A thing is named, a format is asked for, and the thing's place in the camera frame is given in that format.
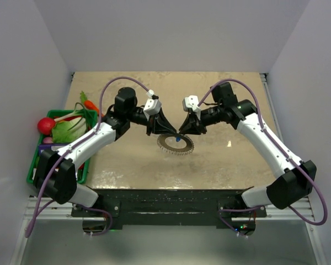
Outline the green plastic crate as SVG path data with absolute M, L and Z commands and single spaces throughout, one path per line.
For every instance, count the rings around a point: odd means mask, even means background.
M 51 110 L 47 113 L 46 117 L 54 119 L 55 122 L 57 123 L 60 119 L 63 119 L 65 115 L 67 115 L 69 113 L 72 113 L 73 110 Z M 90 129 L 92 129 L 97 124 L 98 113 L 96 111 L 88 110 L 88 109 L 86 110 L 86 112 L 87 112 L 86 121 L 87 121 L 87 124 L 88 124 L 87 131 L 89 131 Z M 38 161 L 39 161 L 39 157 L 40 157 L 40 156 L 38 156 L 38 146 L 40 144 L 43 144 L 42 141 L 45 137 L 52 137 L 52 134 L 51 135 L 43 135 L 43 134 L 40 135 L 40 138 L 38 140 L 38 145 L 37 145 L 37 148 L 36 148 L 36 151 L 35 151 L 35 154 L 34 154 L 34 157 L 33 157 L 33 160 L 31 162 L 30 169 L 29 169 L 29 172 L 28 172 L 28 175 L 27 175 L 27 178 L 26 178 L 26 181 L 28 183 L 32 183 L 33 180 L 34 180 L 35 171 L 36 171 L 36 168 L 38 166 Z

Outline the red toy radish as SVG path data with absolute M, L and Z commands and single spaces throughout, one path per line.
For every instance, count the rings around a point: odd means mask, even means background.
M 37 129 L 39 133 L 43 135 L 51 135 L 52 129 L 55 127 L 56 122 L 54 119 L 49 117 L 44 117 L 41 120 L 39 120 L 37 124 Z

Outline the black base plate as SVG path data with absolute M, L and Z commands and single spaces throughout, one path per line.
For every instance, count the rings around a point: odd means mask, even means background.
M 240 199 L 242 190 L 98 189 L 102 199 L 94 211 L 71 207 L 74 218 L 84 218 L 86 232 L 113 230 L 126 225 L 233 227 L 246 235 L 254 232 L 258 218 L 266 217 L 260 206 L 250 210 Z

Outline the aluminium rail frame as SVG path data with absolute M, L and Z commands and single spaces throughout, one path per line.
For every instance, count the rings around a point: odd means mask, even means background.
M 102 249 L 104 237 L 92 237 L 82 230 L 83 222 L 102 224 L 101 216 L 74 217 L 70 203 L 59 205 L 44 198 L 49 205 L 38 215 L 29 238 L 25 231 L 33 217 L 35 198 L 29 198 L 24 220 L 10 264 L 107 264 Z

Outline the purple box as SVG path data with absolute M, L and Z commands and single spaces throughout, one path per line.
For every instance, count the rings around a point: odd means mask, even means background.
M 65 144 L 40 144 L 38 146 L 38 156 L 45 150 L 57 151 L 58 149 L 64 147 Z

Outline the pink toy onion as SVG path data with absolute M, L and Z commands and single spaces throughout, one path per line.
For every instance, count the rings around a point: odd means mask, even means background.
M 52 137 L 45 137 L 42 141 L 43 144 L 53 144 L 53 139 Z

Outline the metal disc with keyrings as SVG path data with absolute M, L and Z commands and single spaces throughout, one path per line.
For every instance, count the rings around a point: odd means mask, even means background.
M 172 155 L 188 155 L 194 150 L 194 143 L 191 138 L 185 135 L 162 134 L 157 138 L 157 144 L 162 151 Z

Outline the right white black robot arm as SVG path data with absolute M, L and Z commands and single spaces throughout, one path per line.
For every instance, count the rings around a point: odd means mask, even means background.
M 211 91 L 215 105 L 200 109 L 197 96 L 183 99 L 187 117 L 179 129 L 182 135 L 201 135 L 207 126 L 220 122 L 230 124 L 245 136 L 269 165 L 276 180 L 263 187 L 249 188 L 241 193 L 241 200 L 235 202 L 235 211 L 246 217 L 255 206 L 274 205 L 285 209 L 308 196 L 316 175 L 316 165 L 303 161 L 289 150 L 270 130 L 256 106 L 249 100 L 238 101 L 231 84 L 225 82 Z

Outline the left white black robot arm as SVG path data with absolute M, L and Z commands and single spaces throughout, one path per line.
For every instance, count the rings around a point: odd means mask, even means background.
M 78 184 L 76 173 L 100 149 L 121 138 L 131 123 L 144 125 L 147 135 L 177 133 L 164 116 L 157 96 L 149 96 L 145 105 L 139 107 L 135 90 L 121 88 L 100 124 L 56 151 L 48 149 L 41 153 L 33 180 L 35 188 L 59 204 L 79 204 L 90 216 L 100 215 L 103 203 L 98 200 L 99 194 Z

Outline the toy bok choy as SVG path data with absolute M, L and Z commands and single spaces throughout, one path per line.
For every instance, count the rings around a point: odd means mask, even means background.
M 70 143 L 83 136 L 88 129 L 86 110 L 82 103 L 76 103 L 73 112 L 65 115 L 52 128 L 52 142 Z

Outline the orange toy carrot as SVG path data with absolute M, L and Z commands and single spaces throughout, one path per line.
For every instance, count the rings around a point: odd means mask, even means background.
M 96 111 L 98 114 L 100 114 L 100 111 L 99 111 L 99 108 L 92 102 L 92 101 L 90 101 L 88 98 L 87 98 L 87 96 L 86 96 L 86 94 L 83 92 L 83 91 L 81 91 L 80 92 L 80 101 L 81 101 L 81 103 L 87 108 L 87 109 L 89 109 L 89 110 L 93 110 L 93 111 Z

